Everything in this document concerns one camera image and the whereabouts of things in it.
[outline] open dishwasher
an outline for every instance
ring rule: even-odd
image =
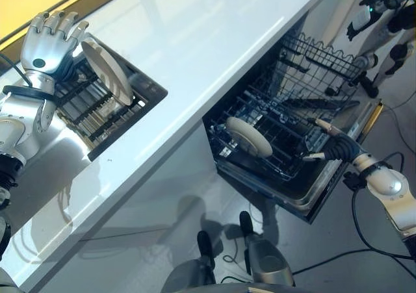
[[[362,141],[378,108],[355,95],[361,71],[353,61],[289,31],[203,118],[219,174],[312,222],[346,164],[302,161],[332,143],[307,119],[330,121]]]

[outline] plate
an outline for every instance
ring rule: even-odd
[[[124,105],[133,102],[133,91],[117,61],[102,46],[89,39],[81,42],[83,53],[91,68],[114,97]]]
[[[247,122],[230,116],[226,121],[226,128],[239,147],[250,155],[267,158],[273,154],[267,139]]]

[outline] kitchen counter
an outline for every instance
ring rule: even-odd
[[[62,189],[70,220],[55,227],[43,219],[32,229],[35,214],[20,229],[27,233],[12,237],[0,266],[30,290],[317,1],[113,0],[87,17],[89,32],[168,95]],[[0,85],[14,81],[13,73]],[[62,210],[51,207],[47,218],[55,217]],[[53,237],[39,243],[51,229]]]

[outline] black cable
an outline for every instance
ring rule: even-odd
[[[386,156],[386,158],[383,159],[383,161],[387,161],[389,160],[391,157],[395,156],[395,155],[400,155],[400,173],[403,173],[403,168],[404,168],[404,154],[400,151],[396,151],[393,152],[391,154],[389,154],[388,156]]]
[[[300,274],[302,272],[306,272],[306,271],[308,271],[310,269],[314,269],[316,267],[322,266],[323,264],[326,264],[328,262],[334,261],[335,259],[339,259],[340,257],[346,256],[346,255],[349,255],[349,254],[362,253],[362,252],[373,252],[373,253],[376,253],[372,249],[356,249],[354,251],[348,251],[348,252],[344,252],[344,253],[338,254],[338,255],[336,255],[334,257],[331,257],[330,259],[327,259],[325,261],[319,262],[318,264],[314,264],[312,266],[309,266],[309,267],[303,268],[301,270],[298,270],[296,272],[293,272],[292,274],[293,275],[297,275],[297,274]],[[411,272],[411,270],[409,268],[407,268],[402,262],[400,262],[396,257],[390,256],[390,258],[392,258],[393,260],[395,260],[395,262],[397,262],[397,264],[401,265],[401,267],[403,267],[403,269],[405,269],[405,271],[407,271],[407,273],[409,273],[410,276],[416,280],[416,275],[413,274]]]
[[[88,241],[95,241],[95,240],[112,239],[112,238],[118,238],[120,236],[133,236],[133,235],[139,235],[141,233],[153,233],[153,232],[162,231],[162,230],[166,230],[166,228],[152,229],[152,230],[145,230],[145,231],[135,231],[135,232],[132,232],[132,233],[120,233],[118,235],[110,235],[110,236],[99,236],[97,238],[80,239],[78,242],[88,242]]]
[[[220,283],[224,283],[224,281],[225,281],[225,280],[227,280],[227,279],[236,280],[236,281],[241,282],[241,283],[249,283],[249,282],[247,282],[247,281],[241,280],[241,279],[236,278],[236,277],[233,277],[233,276],[231,276],[231,275],[228,275],[228,276],[226,276],[226,277],[222,278],[222,280],[221,280],[221,282],[220,282]]]
[[[12,68],[14,68],[18,74],[20,74],[21,78],[29,85],[29,87],[32,87],[32,82],[26,77],[26,75],[23,74],[22,71],[15,65],[13,61],[11,61],[6,55],[0,53],[0,57],[3,58]]]
[[[416,155],[416,151],[415,150],[413,150],[410,146],[409,146],[409,144],[406,142],[406,140],[404,139],[404,137],[403,137],[403,134],[402,134],[402,130],[400,129],[400,125],[399,125],[399,123],[398,123],[398,118],[397,118],[397,114],[396,114],[396,112],[392,109],[392,108],[390,108],[389,106],[387,106],[387,105],[385,105],[392,113],[393,113],[393,120],[395,121],[395,126],[396,126],[396,128],[397,128],[397,130],[398,130],[398,134],[400,135],[400,138],[402,139],[402,141],[403,141],[403,143],[405,144],[405,146],[414,154],[414,155]]]
[[[356,226],[356,230],[358,233],[359,238],[361,239],[361,241],[369,248],[372,249],[373,251],[383,254],[383,255],[387,255],[390,257],[396,257],[398,259],[408,259],[408,260],[413,260],[413,257],[410,256],[406,256],[406,255],[400,255],[400,254],[393,254],[390,252],[386,252],[386,251],[382,251],[380,249],[375,248],[374,246],[372,246],[371,244],[368,243],[368,241],[364,238],[363,233],[361,232],[361,229],[359,228],[359,224],[358,224],[358,219],[357,219],[357,210],[356,210],[356,198],[357,198],[357,193],[358,191],[354,191],[354,193],[352,194],[352,199],[351,199],[351,211],[352,211],[352,218],[354,220],[354,225]]]
[[[403,101],[402,103],[398,104],[397,106],[394,106],[393,108],[390,107],[391,110],[395,110],[397,108],[400,108],[401,106],[405,105],[406,103],[409,102],[410,99],[412,99],[412,97],[416,94],[416,91],[414,91],[405,101]]]
[[[409,268],[407,268],[402,262],[400,262],[396,257],[394,257],[394,256],[390,256],[390,258],[391,259],[394,259],[395,260],[395,262],[397,263],[397,264],[399,264],[399,265],[401,265],[401,267],[403,267],[403,269],[405,269],[405,271],[407,271],[408,272],[408,274],[410,274],[411,276],[412,276],[412,278],[414,278],[414,280],[416,280],[416,275],[413,273],[413,272],[411,272],[411,270],[409,269]]]
[[[336,255],[334,257],[331,257],[330,259],[327,259],[325,261],[319,262],[319,263],[314,264],[312,266],[309,266],[309,267],[303,268],[301,270],[298,270],[296,272],[293,272],[292,274],[293,275],[297,275],[297,274],[300,274],[302,272],[306,272],[306,271],[308,271],[310,269],[313,269],[313,268],[322,266],[323,264],[326,264],[327,262],[331,262],[331,261],[334,261],[335,259],[339,259],[340,257],[345,256],[345,255],[354,254],[354,253],[361,253],[361,252],[372,252],[372,251],[373,251],[372,249],[356,249],[354,251],[344,252],[344,253],[338,254],[338,255]]]
[[[238,265],[238,262],[235,260],[237,258],[237,254],[239,253],[239,246],[237,244],[237,239],[234,239],[234,243],[235,243],[235,253],[234,253],[234,256],[232,257],[231,255],[226,254],[226,255],[224,255],[222,257],[222,260],[224,262],[234,262],[235,264]]]

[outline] dish rack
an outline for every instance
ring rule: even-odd
[[[263,68],[255,81],[244,84],[227,98],[222,111],[208,119],[207,132],[216,160],[227,160],[260,178],[293,179],[304,163],[302,155],[320,151],[328,140],[308,118],[331,122],[354,104],[352,80],[360,73],[354,57],[324,47],[322,42],[285,35],[273,64]],[[270,143],[273,154],[253,157],[242,150],[227,131],[229,117],[244,120]]]
[[[133,89],[130,106],[119,102],[95,74],[83,55],[75,65],[75,80],[57,83],[57,114],[68,128],[78,134],[91,150],[94,160],[128,128],[143,117],[167,91],[121,57],[118,63]]]

